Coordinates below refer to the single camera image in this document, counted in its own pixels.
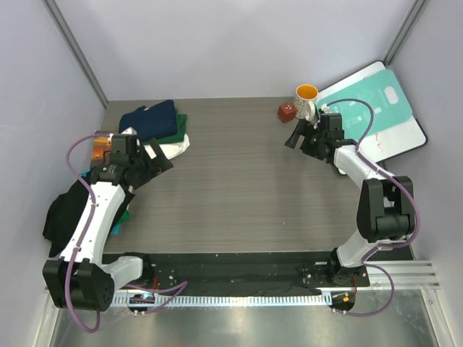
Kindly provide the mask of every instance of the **red cube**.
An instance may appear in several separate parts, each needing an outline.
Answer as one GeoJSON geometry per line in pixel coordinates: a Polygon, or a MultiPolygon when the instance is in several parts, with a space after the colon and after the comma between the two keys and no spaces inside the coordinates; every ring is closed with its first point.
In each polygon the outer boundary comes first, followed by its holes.
{"type": "Polygon", "coordinates": [[[292,103],[283,103],[278,109],[278,118],[283,123],[292,121],[296,117],[297,109],[292,103]]]}

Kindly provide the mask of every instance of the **navy blue folded cloth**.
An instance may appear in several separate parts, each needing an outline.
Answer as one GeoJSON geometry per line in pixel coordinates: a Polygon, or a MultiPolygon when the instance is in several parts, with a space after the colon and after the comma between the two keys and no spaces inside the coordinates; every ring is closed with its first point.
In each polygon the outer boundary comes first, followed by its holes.
{"type": "Polygon", "coordinates": [[[178,124],[173,100],[165,100],[148,110],[141,106],[123,115],[119,122],[119,132],[130,127],[137,131],[143,142],[176,134],[178,124]]]}

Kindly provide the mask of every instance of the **teal mat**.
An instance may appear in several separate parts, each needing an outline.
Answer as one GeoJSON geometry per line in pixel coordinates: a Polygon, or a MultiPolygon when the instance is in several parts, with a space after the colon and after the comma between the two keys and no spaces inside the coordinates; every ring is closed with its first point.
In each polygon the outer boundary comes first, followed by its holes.
{"type": "MultiPolygon", "coordinates": [[[[324,103],[344,98],[360,99],[373,107],[375,122],[369,134],[381,132],[412,117],[412,108],[391,70],[376,72],[323,100],[318,100],[317,107],[320,108],[324,103]]],[[[342,115],[346,139],[357,141],[370,123],[370,112],[361,103],[348,101],[337,103],[330,106],[330,112],[338,112],[342,115]]]]}

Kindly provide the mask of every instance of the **white mug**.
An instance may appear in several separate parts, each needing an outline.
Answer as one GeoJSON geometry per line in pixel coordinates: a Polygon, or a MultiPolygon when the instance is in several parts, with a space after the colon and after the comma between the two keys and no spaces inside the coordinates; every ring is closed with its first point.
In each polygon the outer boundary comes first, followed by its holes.
{"type": "Polygon", "coordinates": [[[318,97],[318,90],[313,85],[300,85],[296,89],[294,106],[297,109],[296,117],[313,122],[316,115],[317,106],[315,105],[318,97]]]}

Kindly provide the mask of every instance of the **cable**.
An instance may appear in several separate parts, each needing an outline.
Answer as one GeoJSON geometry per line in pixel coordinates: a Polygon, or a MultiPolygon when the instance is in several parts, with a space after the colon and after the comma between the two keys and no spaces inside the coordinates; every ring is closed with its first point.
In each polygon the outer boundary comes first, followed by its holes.
{"type": "Polygon", "coordinates": [[[357,141],[357,144],[355,145],[355,153],[358,155],[360,160],[363,163],[365,163],[369,168],[371,168],[372,170],[378,172],[382,177],[389,180],[390,182],[392,182],[392,184],[394,186],[399,188],[400,191],[402,193],[404,193],[404,195],[410,201],[410,204],[412,204],[413,210],[415,212],[415,229],[413,230],[412,235],[409,237],[408,240],[406,240],[404,242],[401,242],[401,243],[396,243],[396,244],[377,244],[374,248],[372,248],[370,251],[365,253],[363,255],[362,259],[361,259],[362,264],[364,264],[365,266],[368,266],[368,267],[374,267],[374,268],[382,271],[386,275],[386,277],[389,279],[389,283],[391,284],[391,296],[389,297],[388,302],[383,307],[381,307],[380,309],[378,309],[376,311],[373,311],[373,312],[369,312],[369,313],[354,313],[354,312],[343,312],[343,311],[341,311],[339,309],[336,310],[339,313],[347,314],[347,315],[353,316],[353,317],[371,317],[371,316],[373,316],[375,314],[383,312],[385,309],[387,309],[389,306],[391,306],[392,301],[394,300],[394,297],[395,297],[395,288],[394,288],[394,282],[392,281],[392,277],[391,277],[391,275],[389,275],[389,273],[386,270],[384,270],[380,266],[377,266],[377,265],[374,265],[374,264],[366,264],[365,262],[368,260],[368,258],[370,258],[373,254],[375,254],[381,247],[402,248],[402,247],[406,247],[409,244],[411,244],[413,242],[413,240],[416,239],[416,237],[418,236],[418,233],[420,232],[421,215],[420,215],[420,211],[418,210],[418,206],[417,206],[417,203],[415,202],[415,199],[413,199],[412,195],[405,189],[405,187],[402,184],[400,184],[400,182],[398,182],[394,177],[392,177],[391,175],[389,175],[385,171],[383,171],[381,169],[378,169],[378,167],[372,161],[370,161],[366,156],[364,156],[360,152],[360,144],[368,136],[368,132],[370,132],[371,127],[373,126],[373,122],[375,121],[375,111],[373,110],[371,105],[369,103],[367,103],[366,101],[363,101],[363,100],[360,100],[360,99],[344,98],[344,99],[339,99],[339,100],[332,101],[332,102],[328,103],[327,106],[331,106],[331,105],[333,105],[335,103],[341,103],[341,102],[345,102],[345,101],[353,101],[355,103],[361,103],[361,104],[367,106],[368,110],[370,111],[370,123],[368,124],[368,127],[365,130],[365,132],[362,134],[362,136],[357,141]]]}
{"type": "MultiPolygon", "coordinates": [[[[77,315],[77,313],[75,311],[75,308],[74,308],[74,305],[72,304],[70,285],[71,285],[72,268],[73,268],[74,263],[75,263],[75,258],[77,256],[77,253],[80,250],[80,246],[82,245],[83,239],[84,239],[84,237],[85,237],[85,235],[86,235],[86,233],[88,231],[88,228],[90,227],[90,223],[92,222],[93,215],[95,214],[96,198],[95,198],[95,193],[93,192],[93,189],[91,188],[91,186],[79,175],[79,173],[72,166],[71,161],[70,161],[70,156],[71,156],[71,152],[74,150],[74,148],[78,144],[80,144],[81,142],[84,142],[85,140],[92,139],[92,138],[95,138],[95,137],[109,137],[109,134],[92,134],[92,135],[85,136],[85,137],[81,138],[80,140],[74,142],[71,145],[71,147],[67,150],[67,153],[66,153],[67,167],[70,169],[72,174],[77,178],[77,180],[88,191],[88,194],[90,195],[90,199],[91,199],[91,202],[92,202],[92,204],[90,206],[90,214],[88,215],[88,218],[87,218],[87,221],[85,222],[82,233],[80,234],[79,239],[77,240],[77,242],[76,242],[76,244],[74,246],[74,249],[72,250],[71,258],[69,259],[69,263],[67,265],[67,270],[66,270],[66,275],[65,275],[65,278],[64,278],[64,299],[66,301],[66,306],[67,306],[67,308],[69,310],[69,313],[70,313],[72,319],[76,322],[77,325],[79,325],[79,327],[81,327],[87,333],[94,333],[99,329],[99,327],[100,327],[100,312],[99,311],[96,312],[95,327],[88,327],[87,325],[85,325],[84,322],[82,322],[82,320],[77,315]]],[[[158,289],[156,289],[156,290],[146,289],[146,288],[142,288],[142,287],[138,287],[138,286],[134,286],[134,285],[130,285],[130,284],[128,286],[131,287],[131,288],[140,289],[142,291],[147,291],[147,292],[152,293],[152,294],[155,294],[155,293],[169,293],[171,291],[175,291],[176,289],[178,289],[178,291],[171,298],[169,298],[166,302],[164,302],[162,305],[160,305],[158,307],[155,307],[154,309],[151,309],[151,310],[146,312],[146,313],[152,313],[152,312],[156,312],[156,311],[162,309],[167,304],[172,302],[172,300],[174,300],[178,295],[180,295],[181,292],[187,286],[187,281],[184,281],[184,282],[180,283],[179,285],[177,285],[175,287],[168,288],[168,289],[161,289],[161,290],[158,290],[158,289]]]]}

